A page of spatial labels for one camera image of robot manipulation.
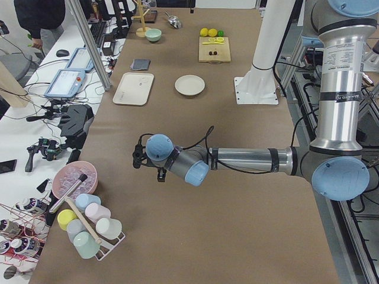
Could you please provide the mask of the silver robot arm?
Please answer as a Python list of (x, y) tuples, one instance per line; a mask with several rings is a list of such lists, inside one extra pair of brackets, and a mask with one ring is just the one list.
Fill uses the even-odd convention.
[(136, 146), (134, 164), (145, 161), (157, 168), (159, 180), (172, 172), (194, 186), (210, 170), (228, 168), (256, 175), (300, 176), (334, 201), (362, 194), (370, 174), (361, 161), (356, 129), (364, 50), (377, 18), (377, 1), (306, 1), (303, 41), (323, 44), (317, 134), (308, 147), (227, 149), (195, 144), (183, 148), (166, 135), (155, 134), (145, 146)]

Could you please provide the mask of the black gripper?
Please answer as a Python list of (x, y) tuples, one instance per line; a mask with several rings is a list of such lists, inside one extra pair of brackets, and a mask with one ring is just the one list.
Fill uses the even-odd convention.
[(166, 169), (159, 167), (158, 168), (157, 181), (158, 182), (165, 182), (165, 178), (166, 178)]

